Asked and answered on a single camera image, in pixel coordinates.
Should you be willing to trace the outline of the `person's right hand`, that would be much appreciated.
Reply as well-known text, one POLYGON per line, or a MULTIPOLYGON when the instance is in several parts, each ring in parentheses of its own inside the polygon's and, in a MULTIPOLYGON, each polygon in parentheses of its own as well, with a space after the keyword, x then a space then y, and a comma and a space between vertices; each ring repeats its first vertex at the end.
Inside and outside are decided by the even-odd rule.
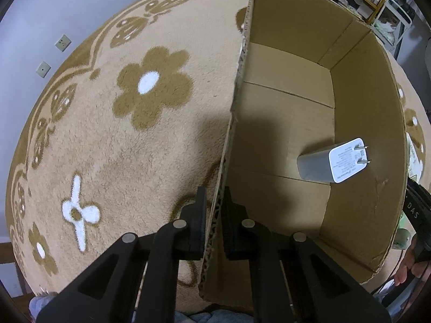
POLYGON ((416 255, 414 250, 416 249, 417 236, 414 236, 411 240, 410 246, 405 252, 397 271, 394 275, 394 284, 396 286, 402 284, 407 279, 409 273, 413 274, 417 278, 422 278, 427 281, 430 277, 430 262, 418 262, 416 261, 416 255))

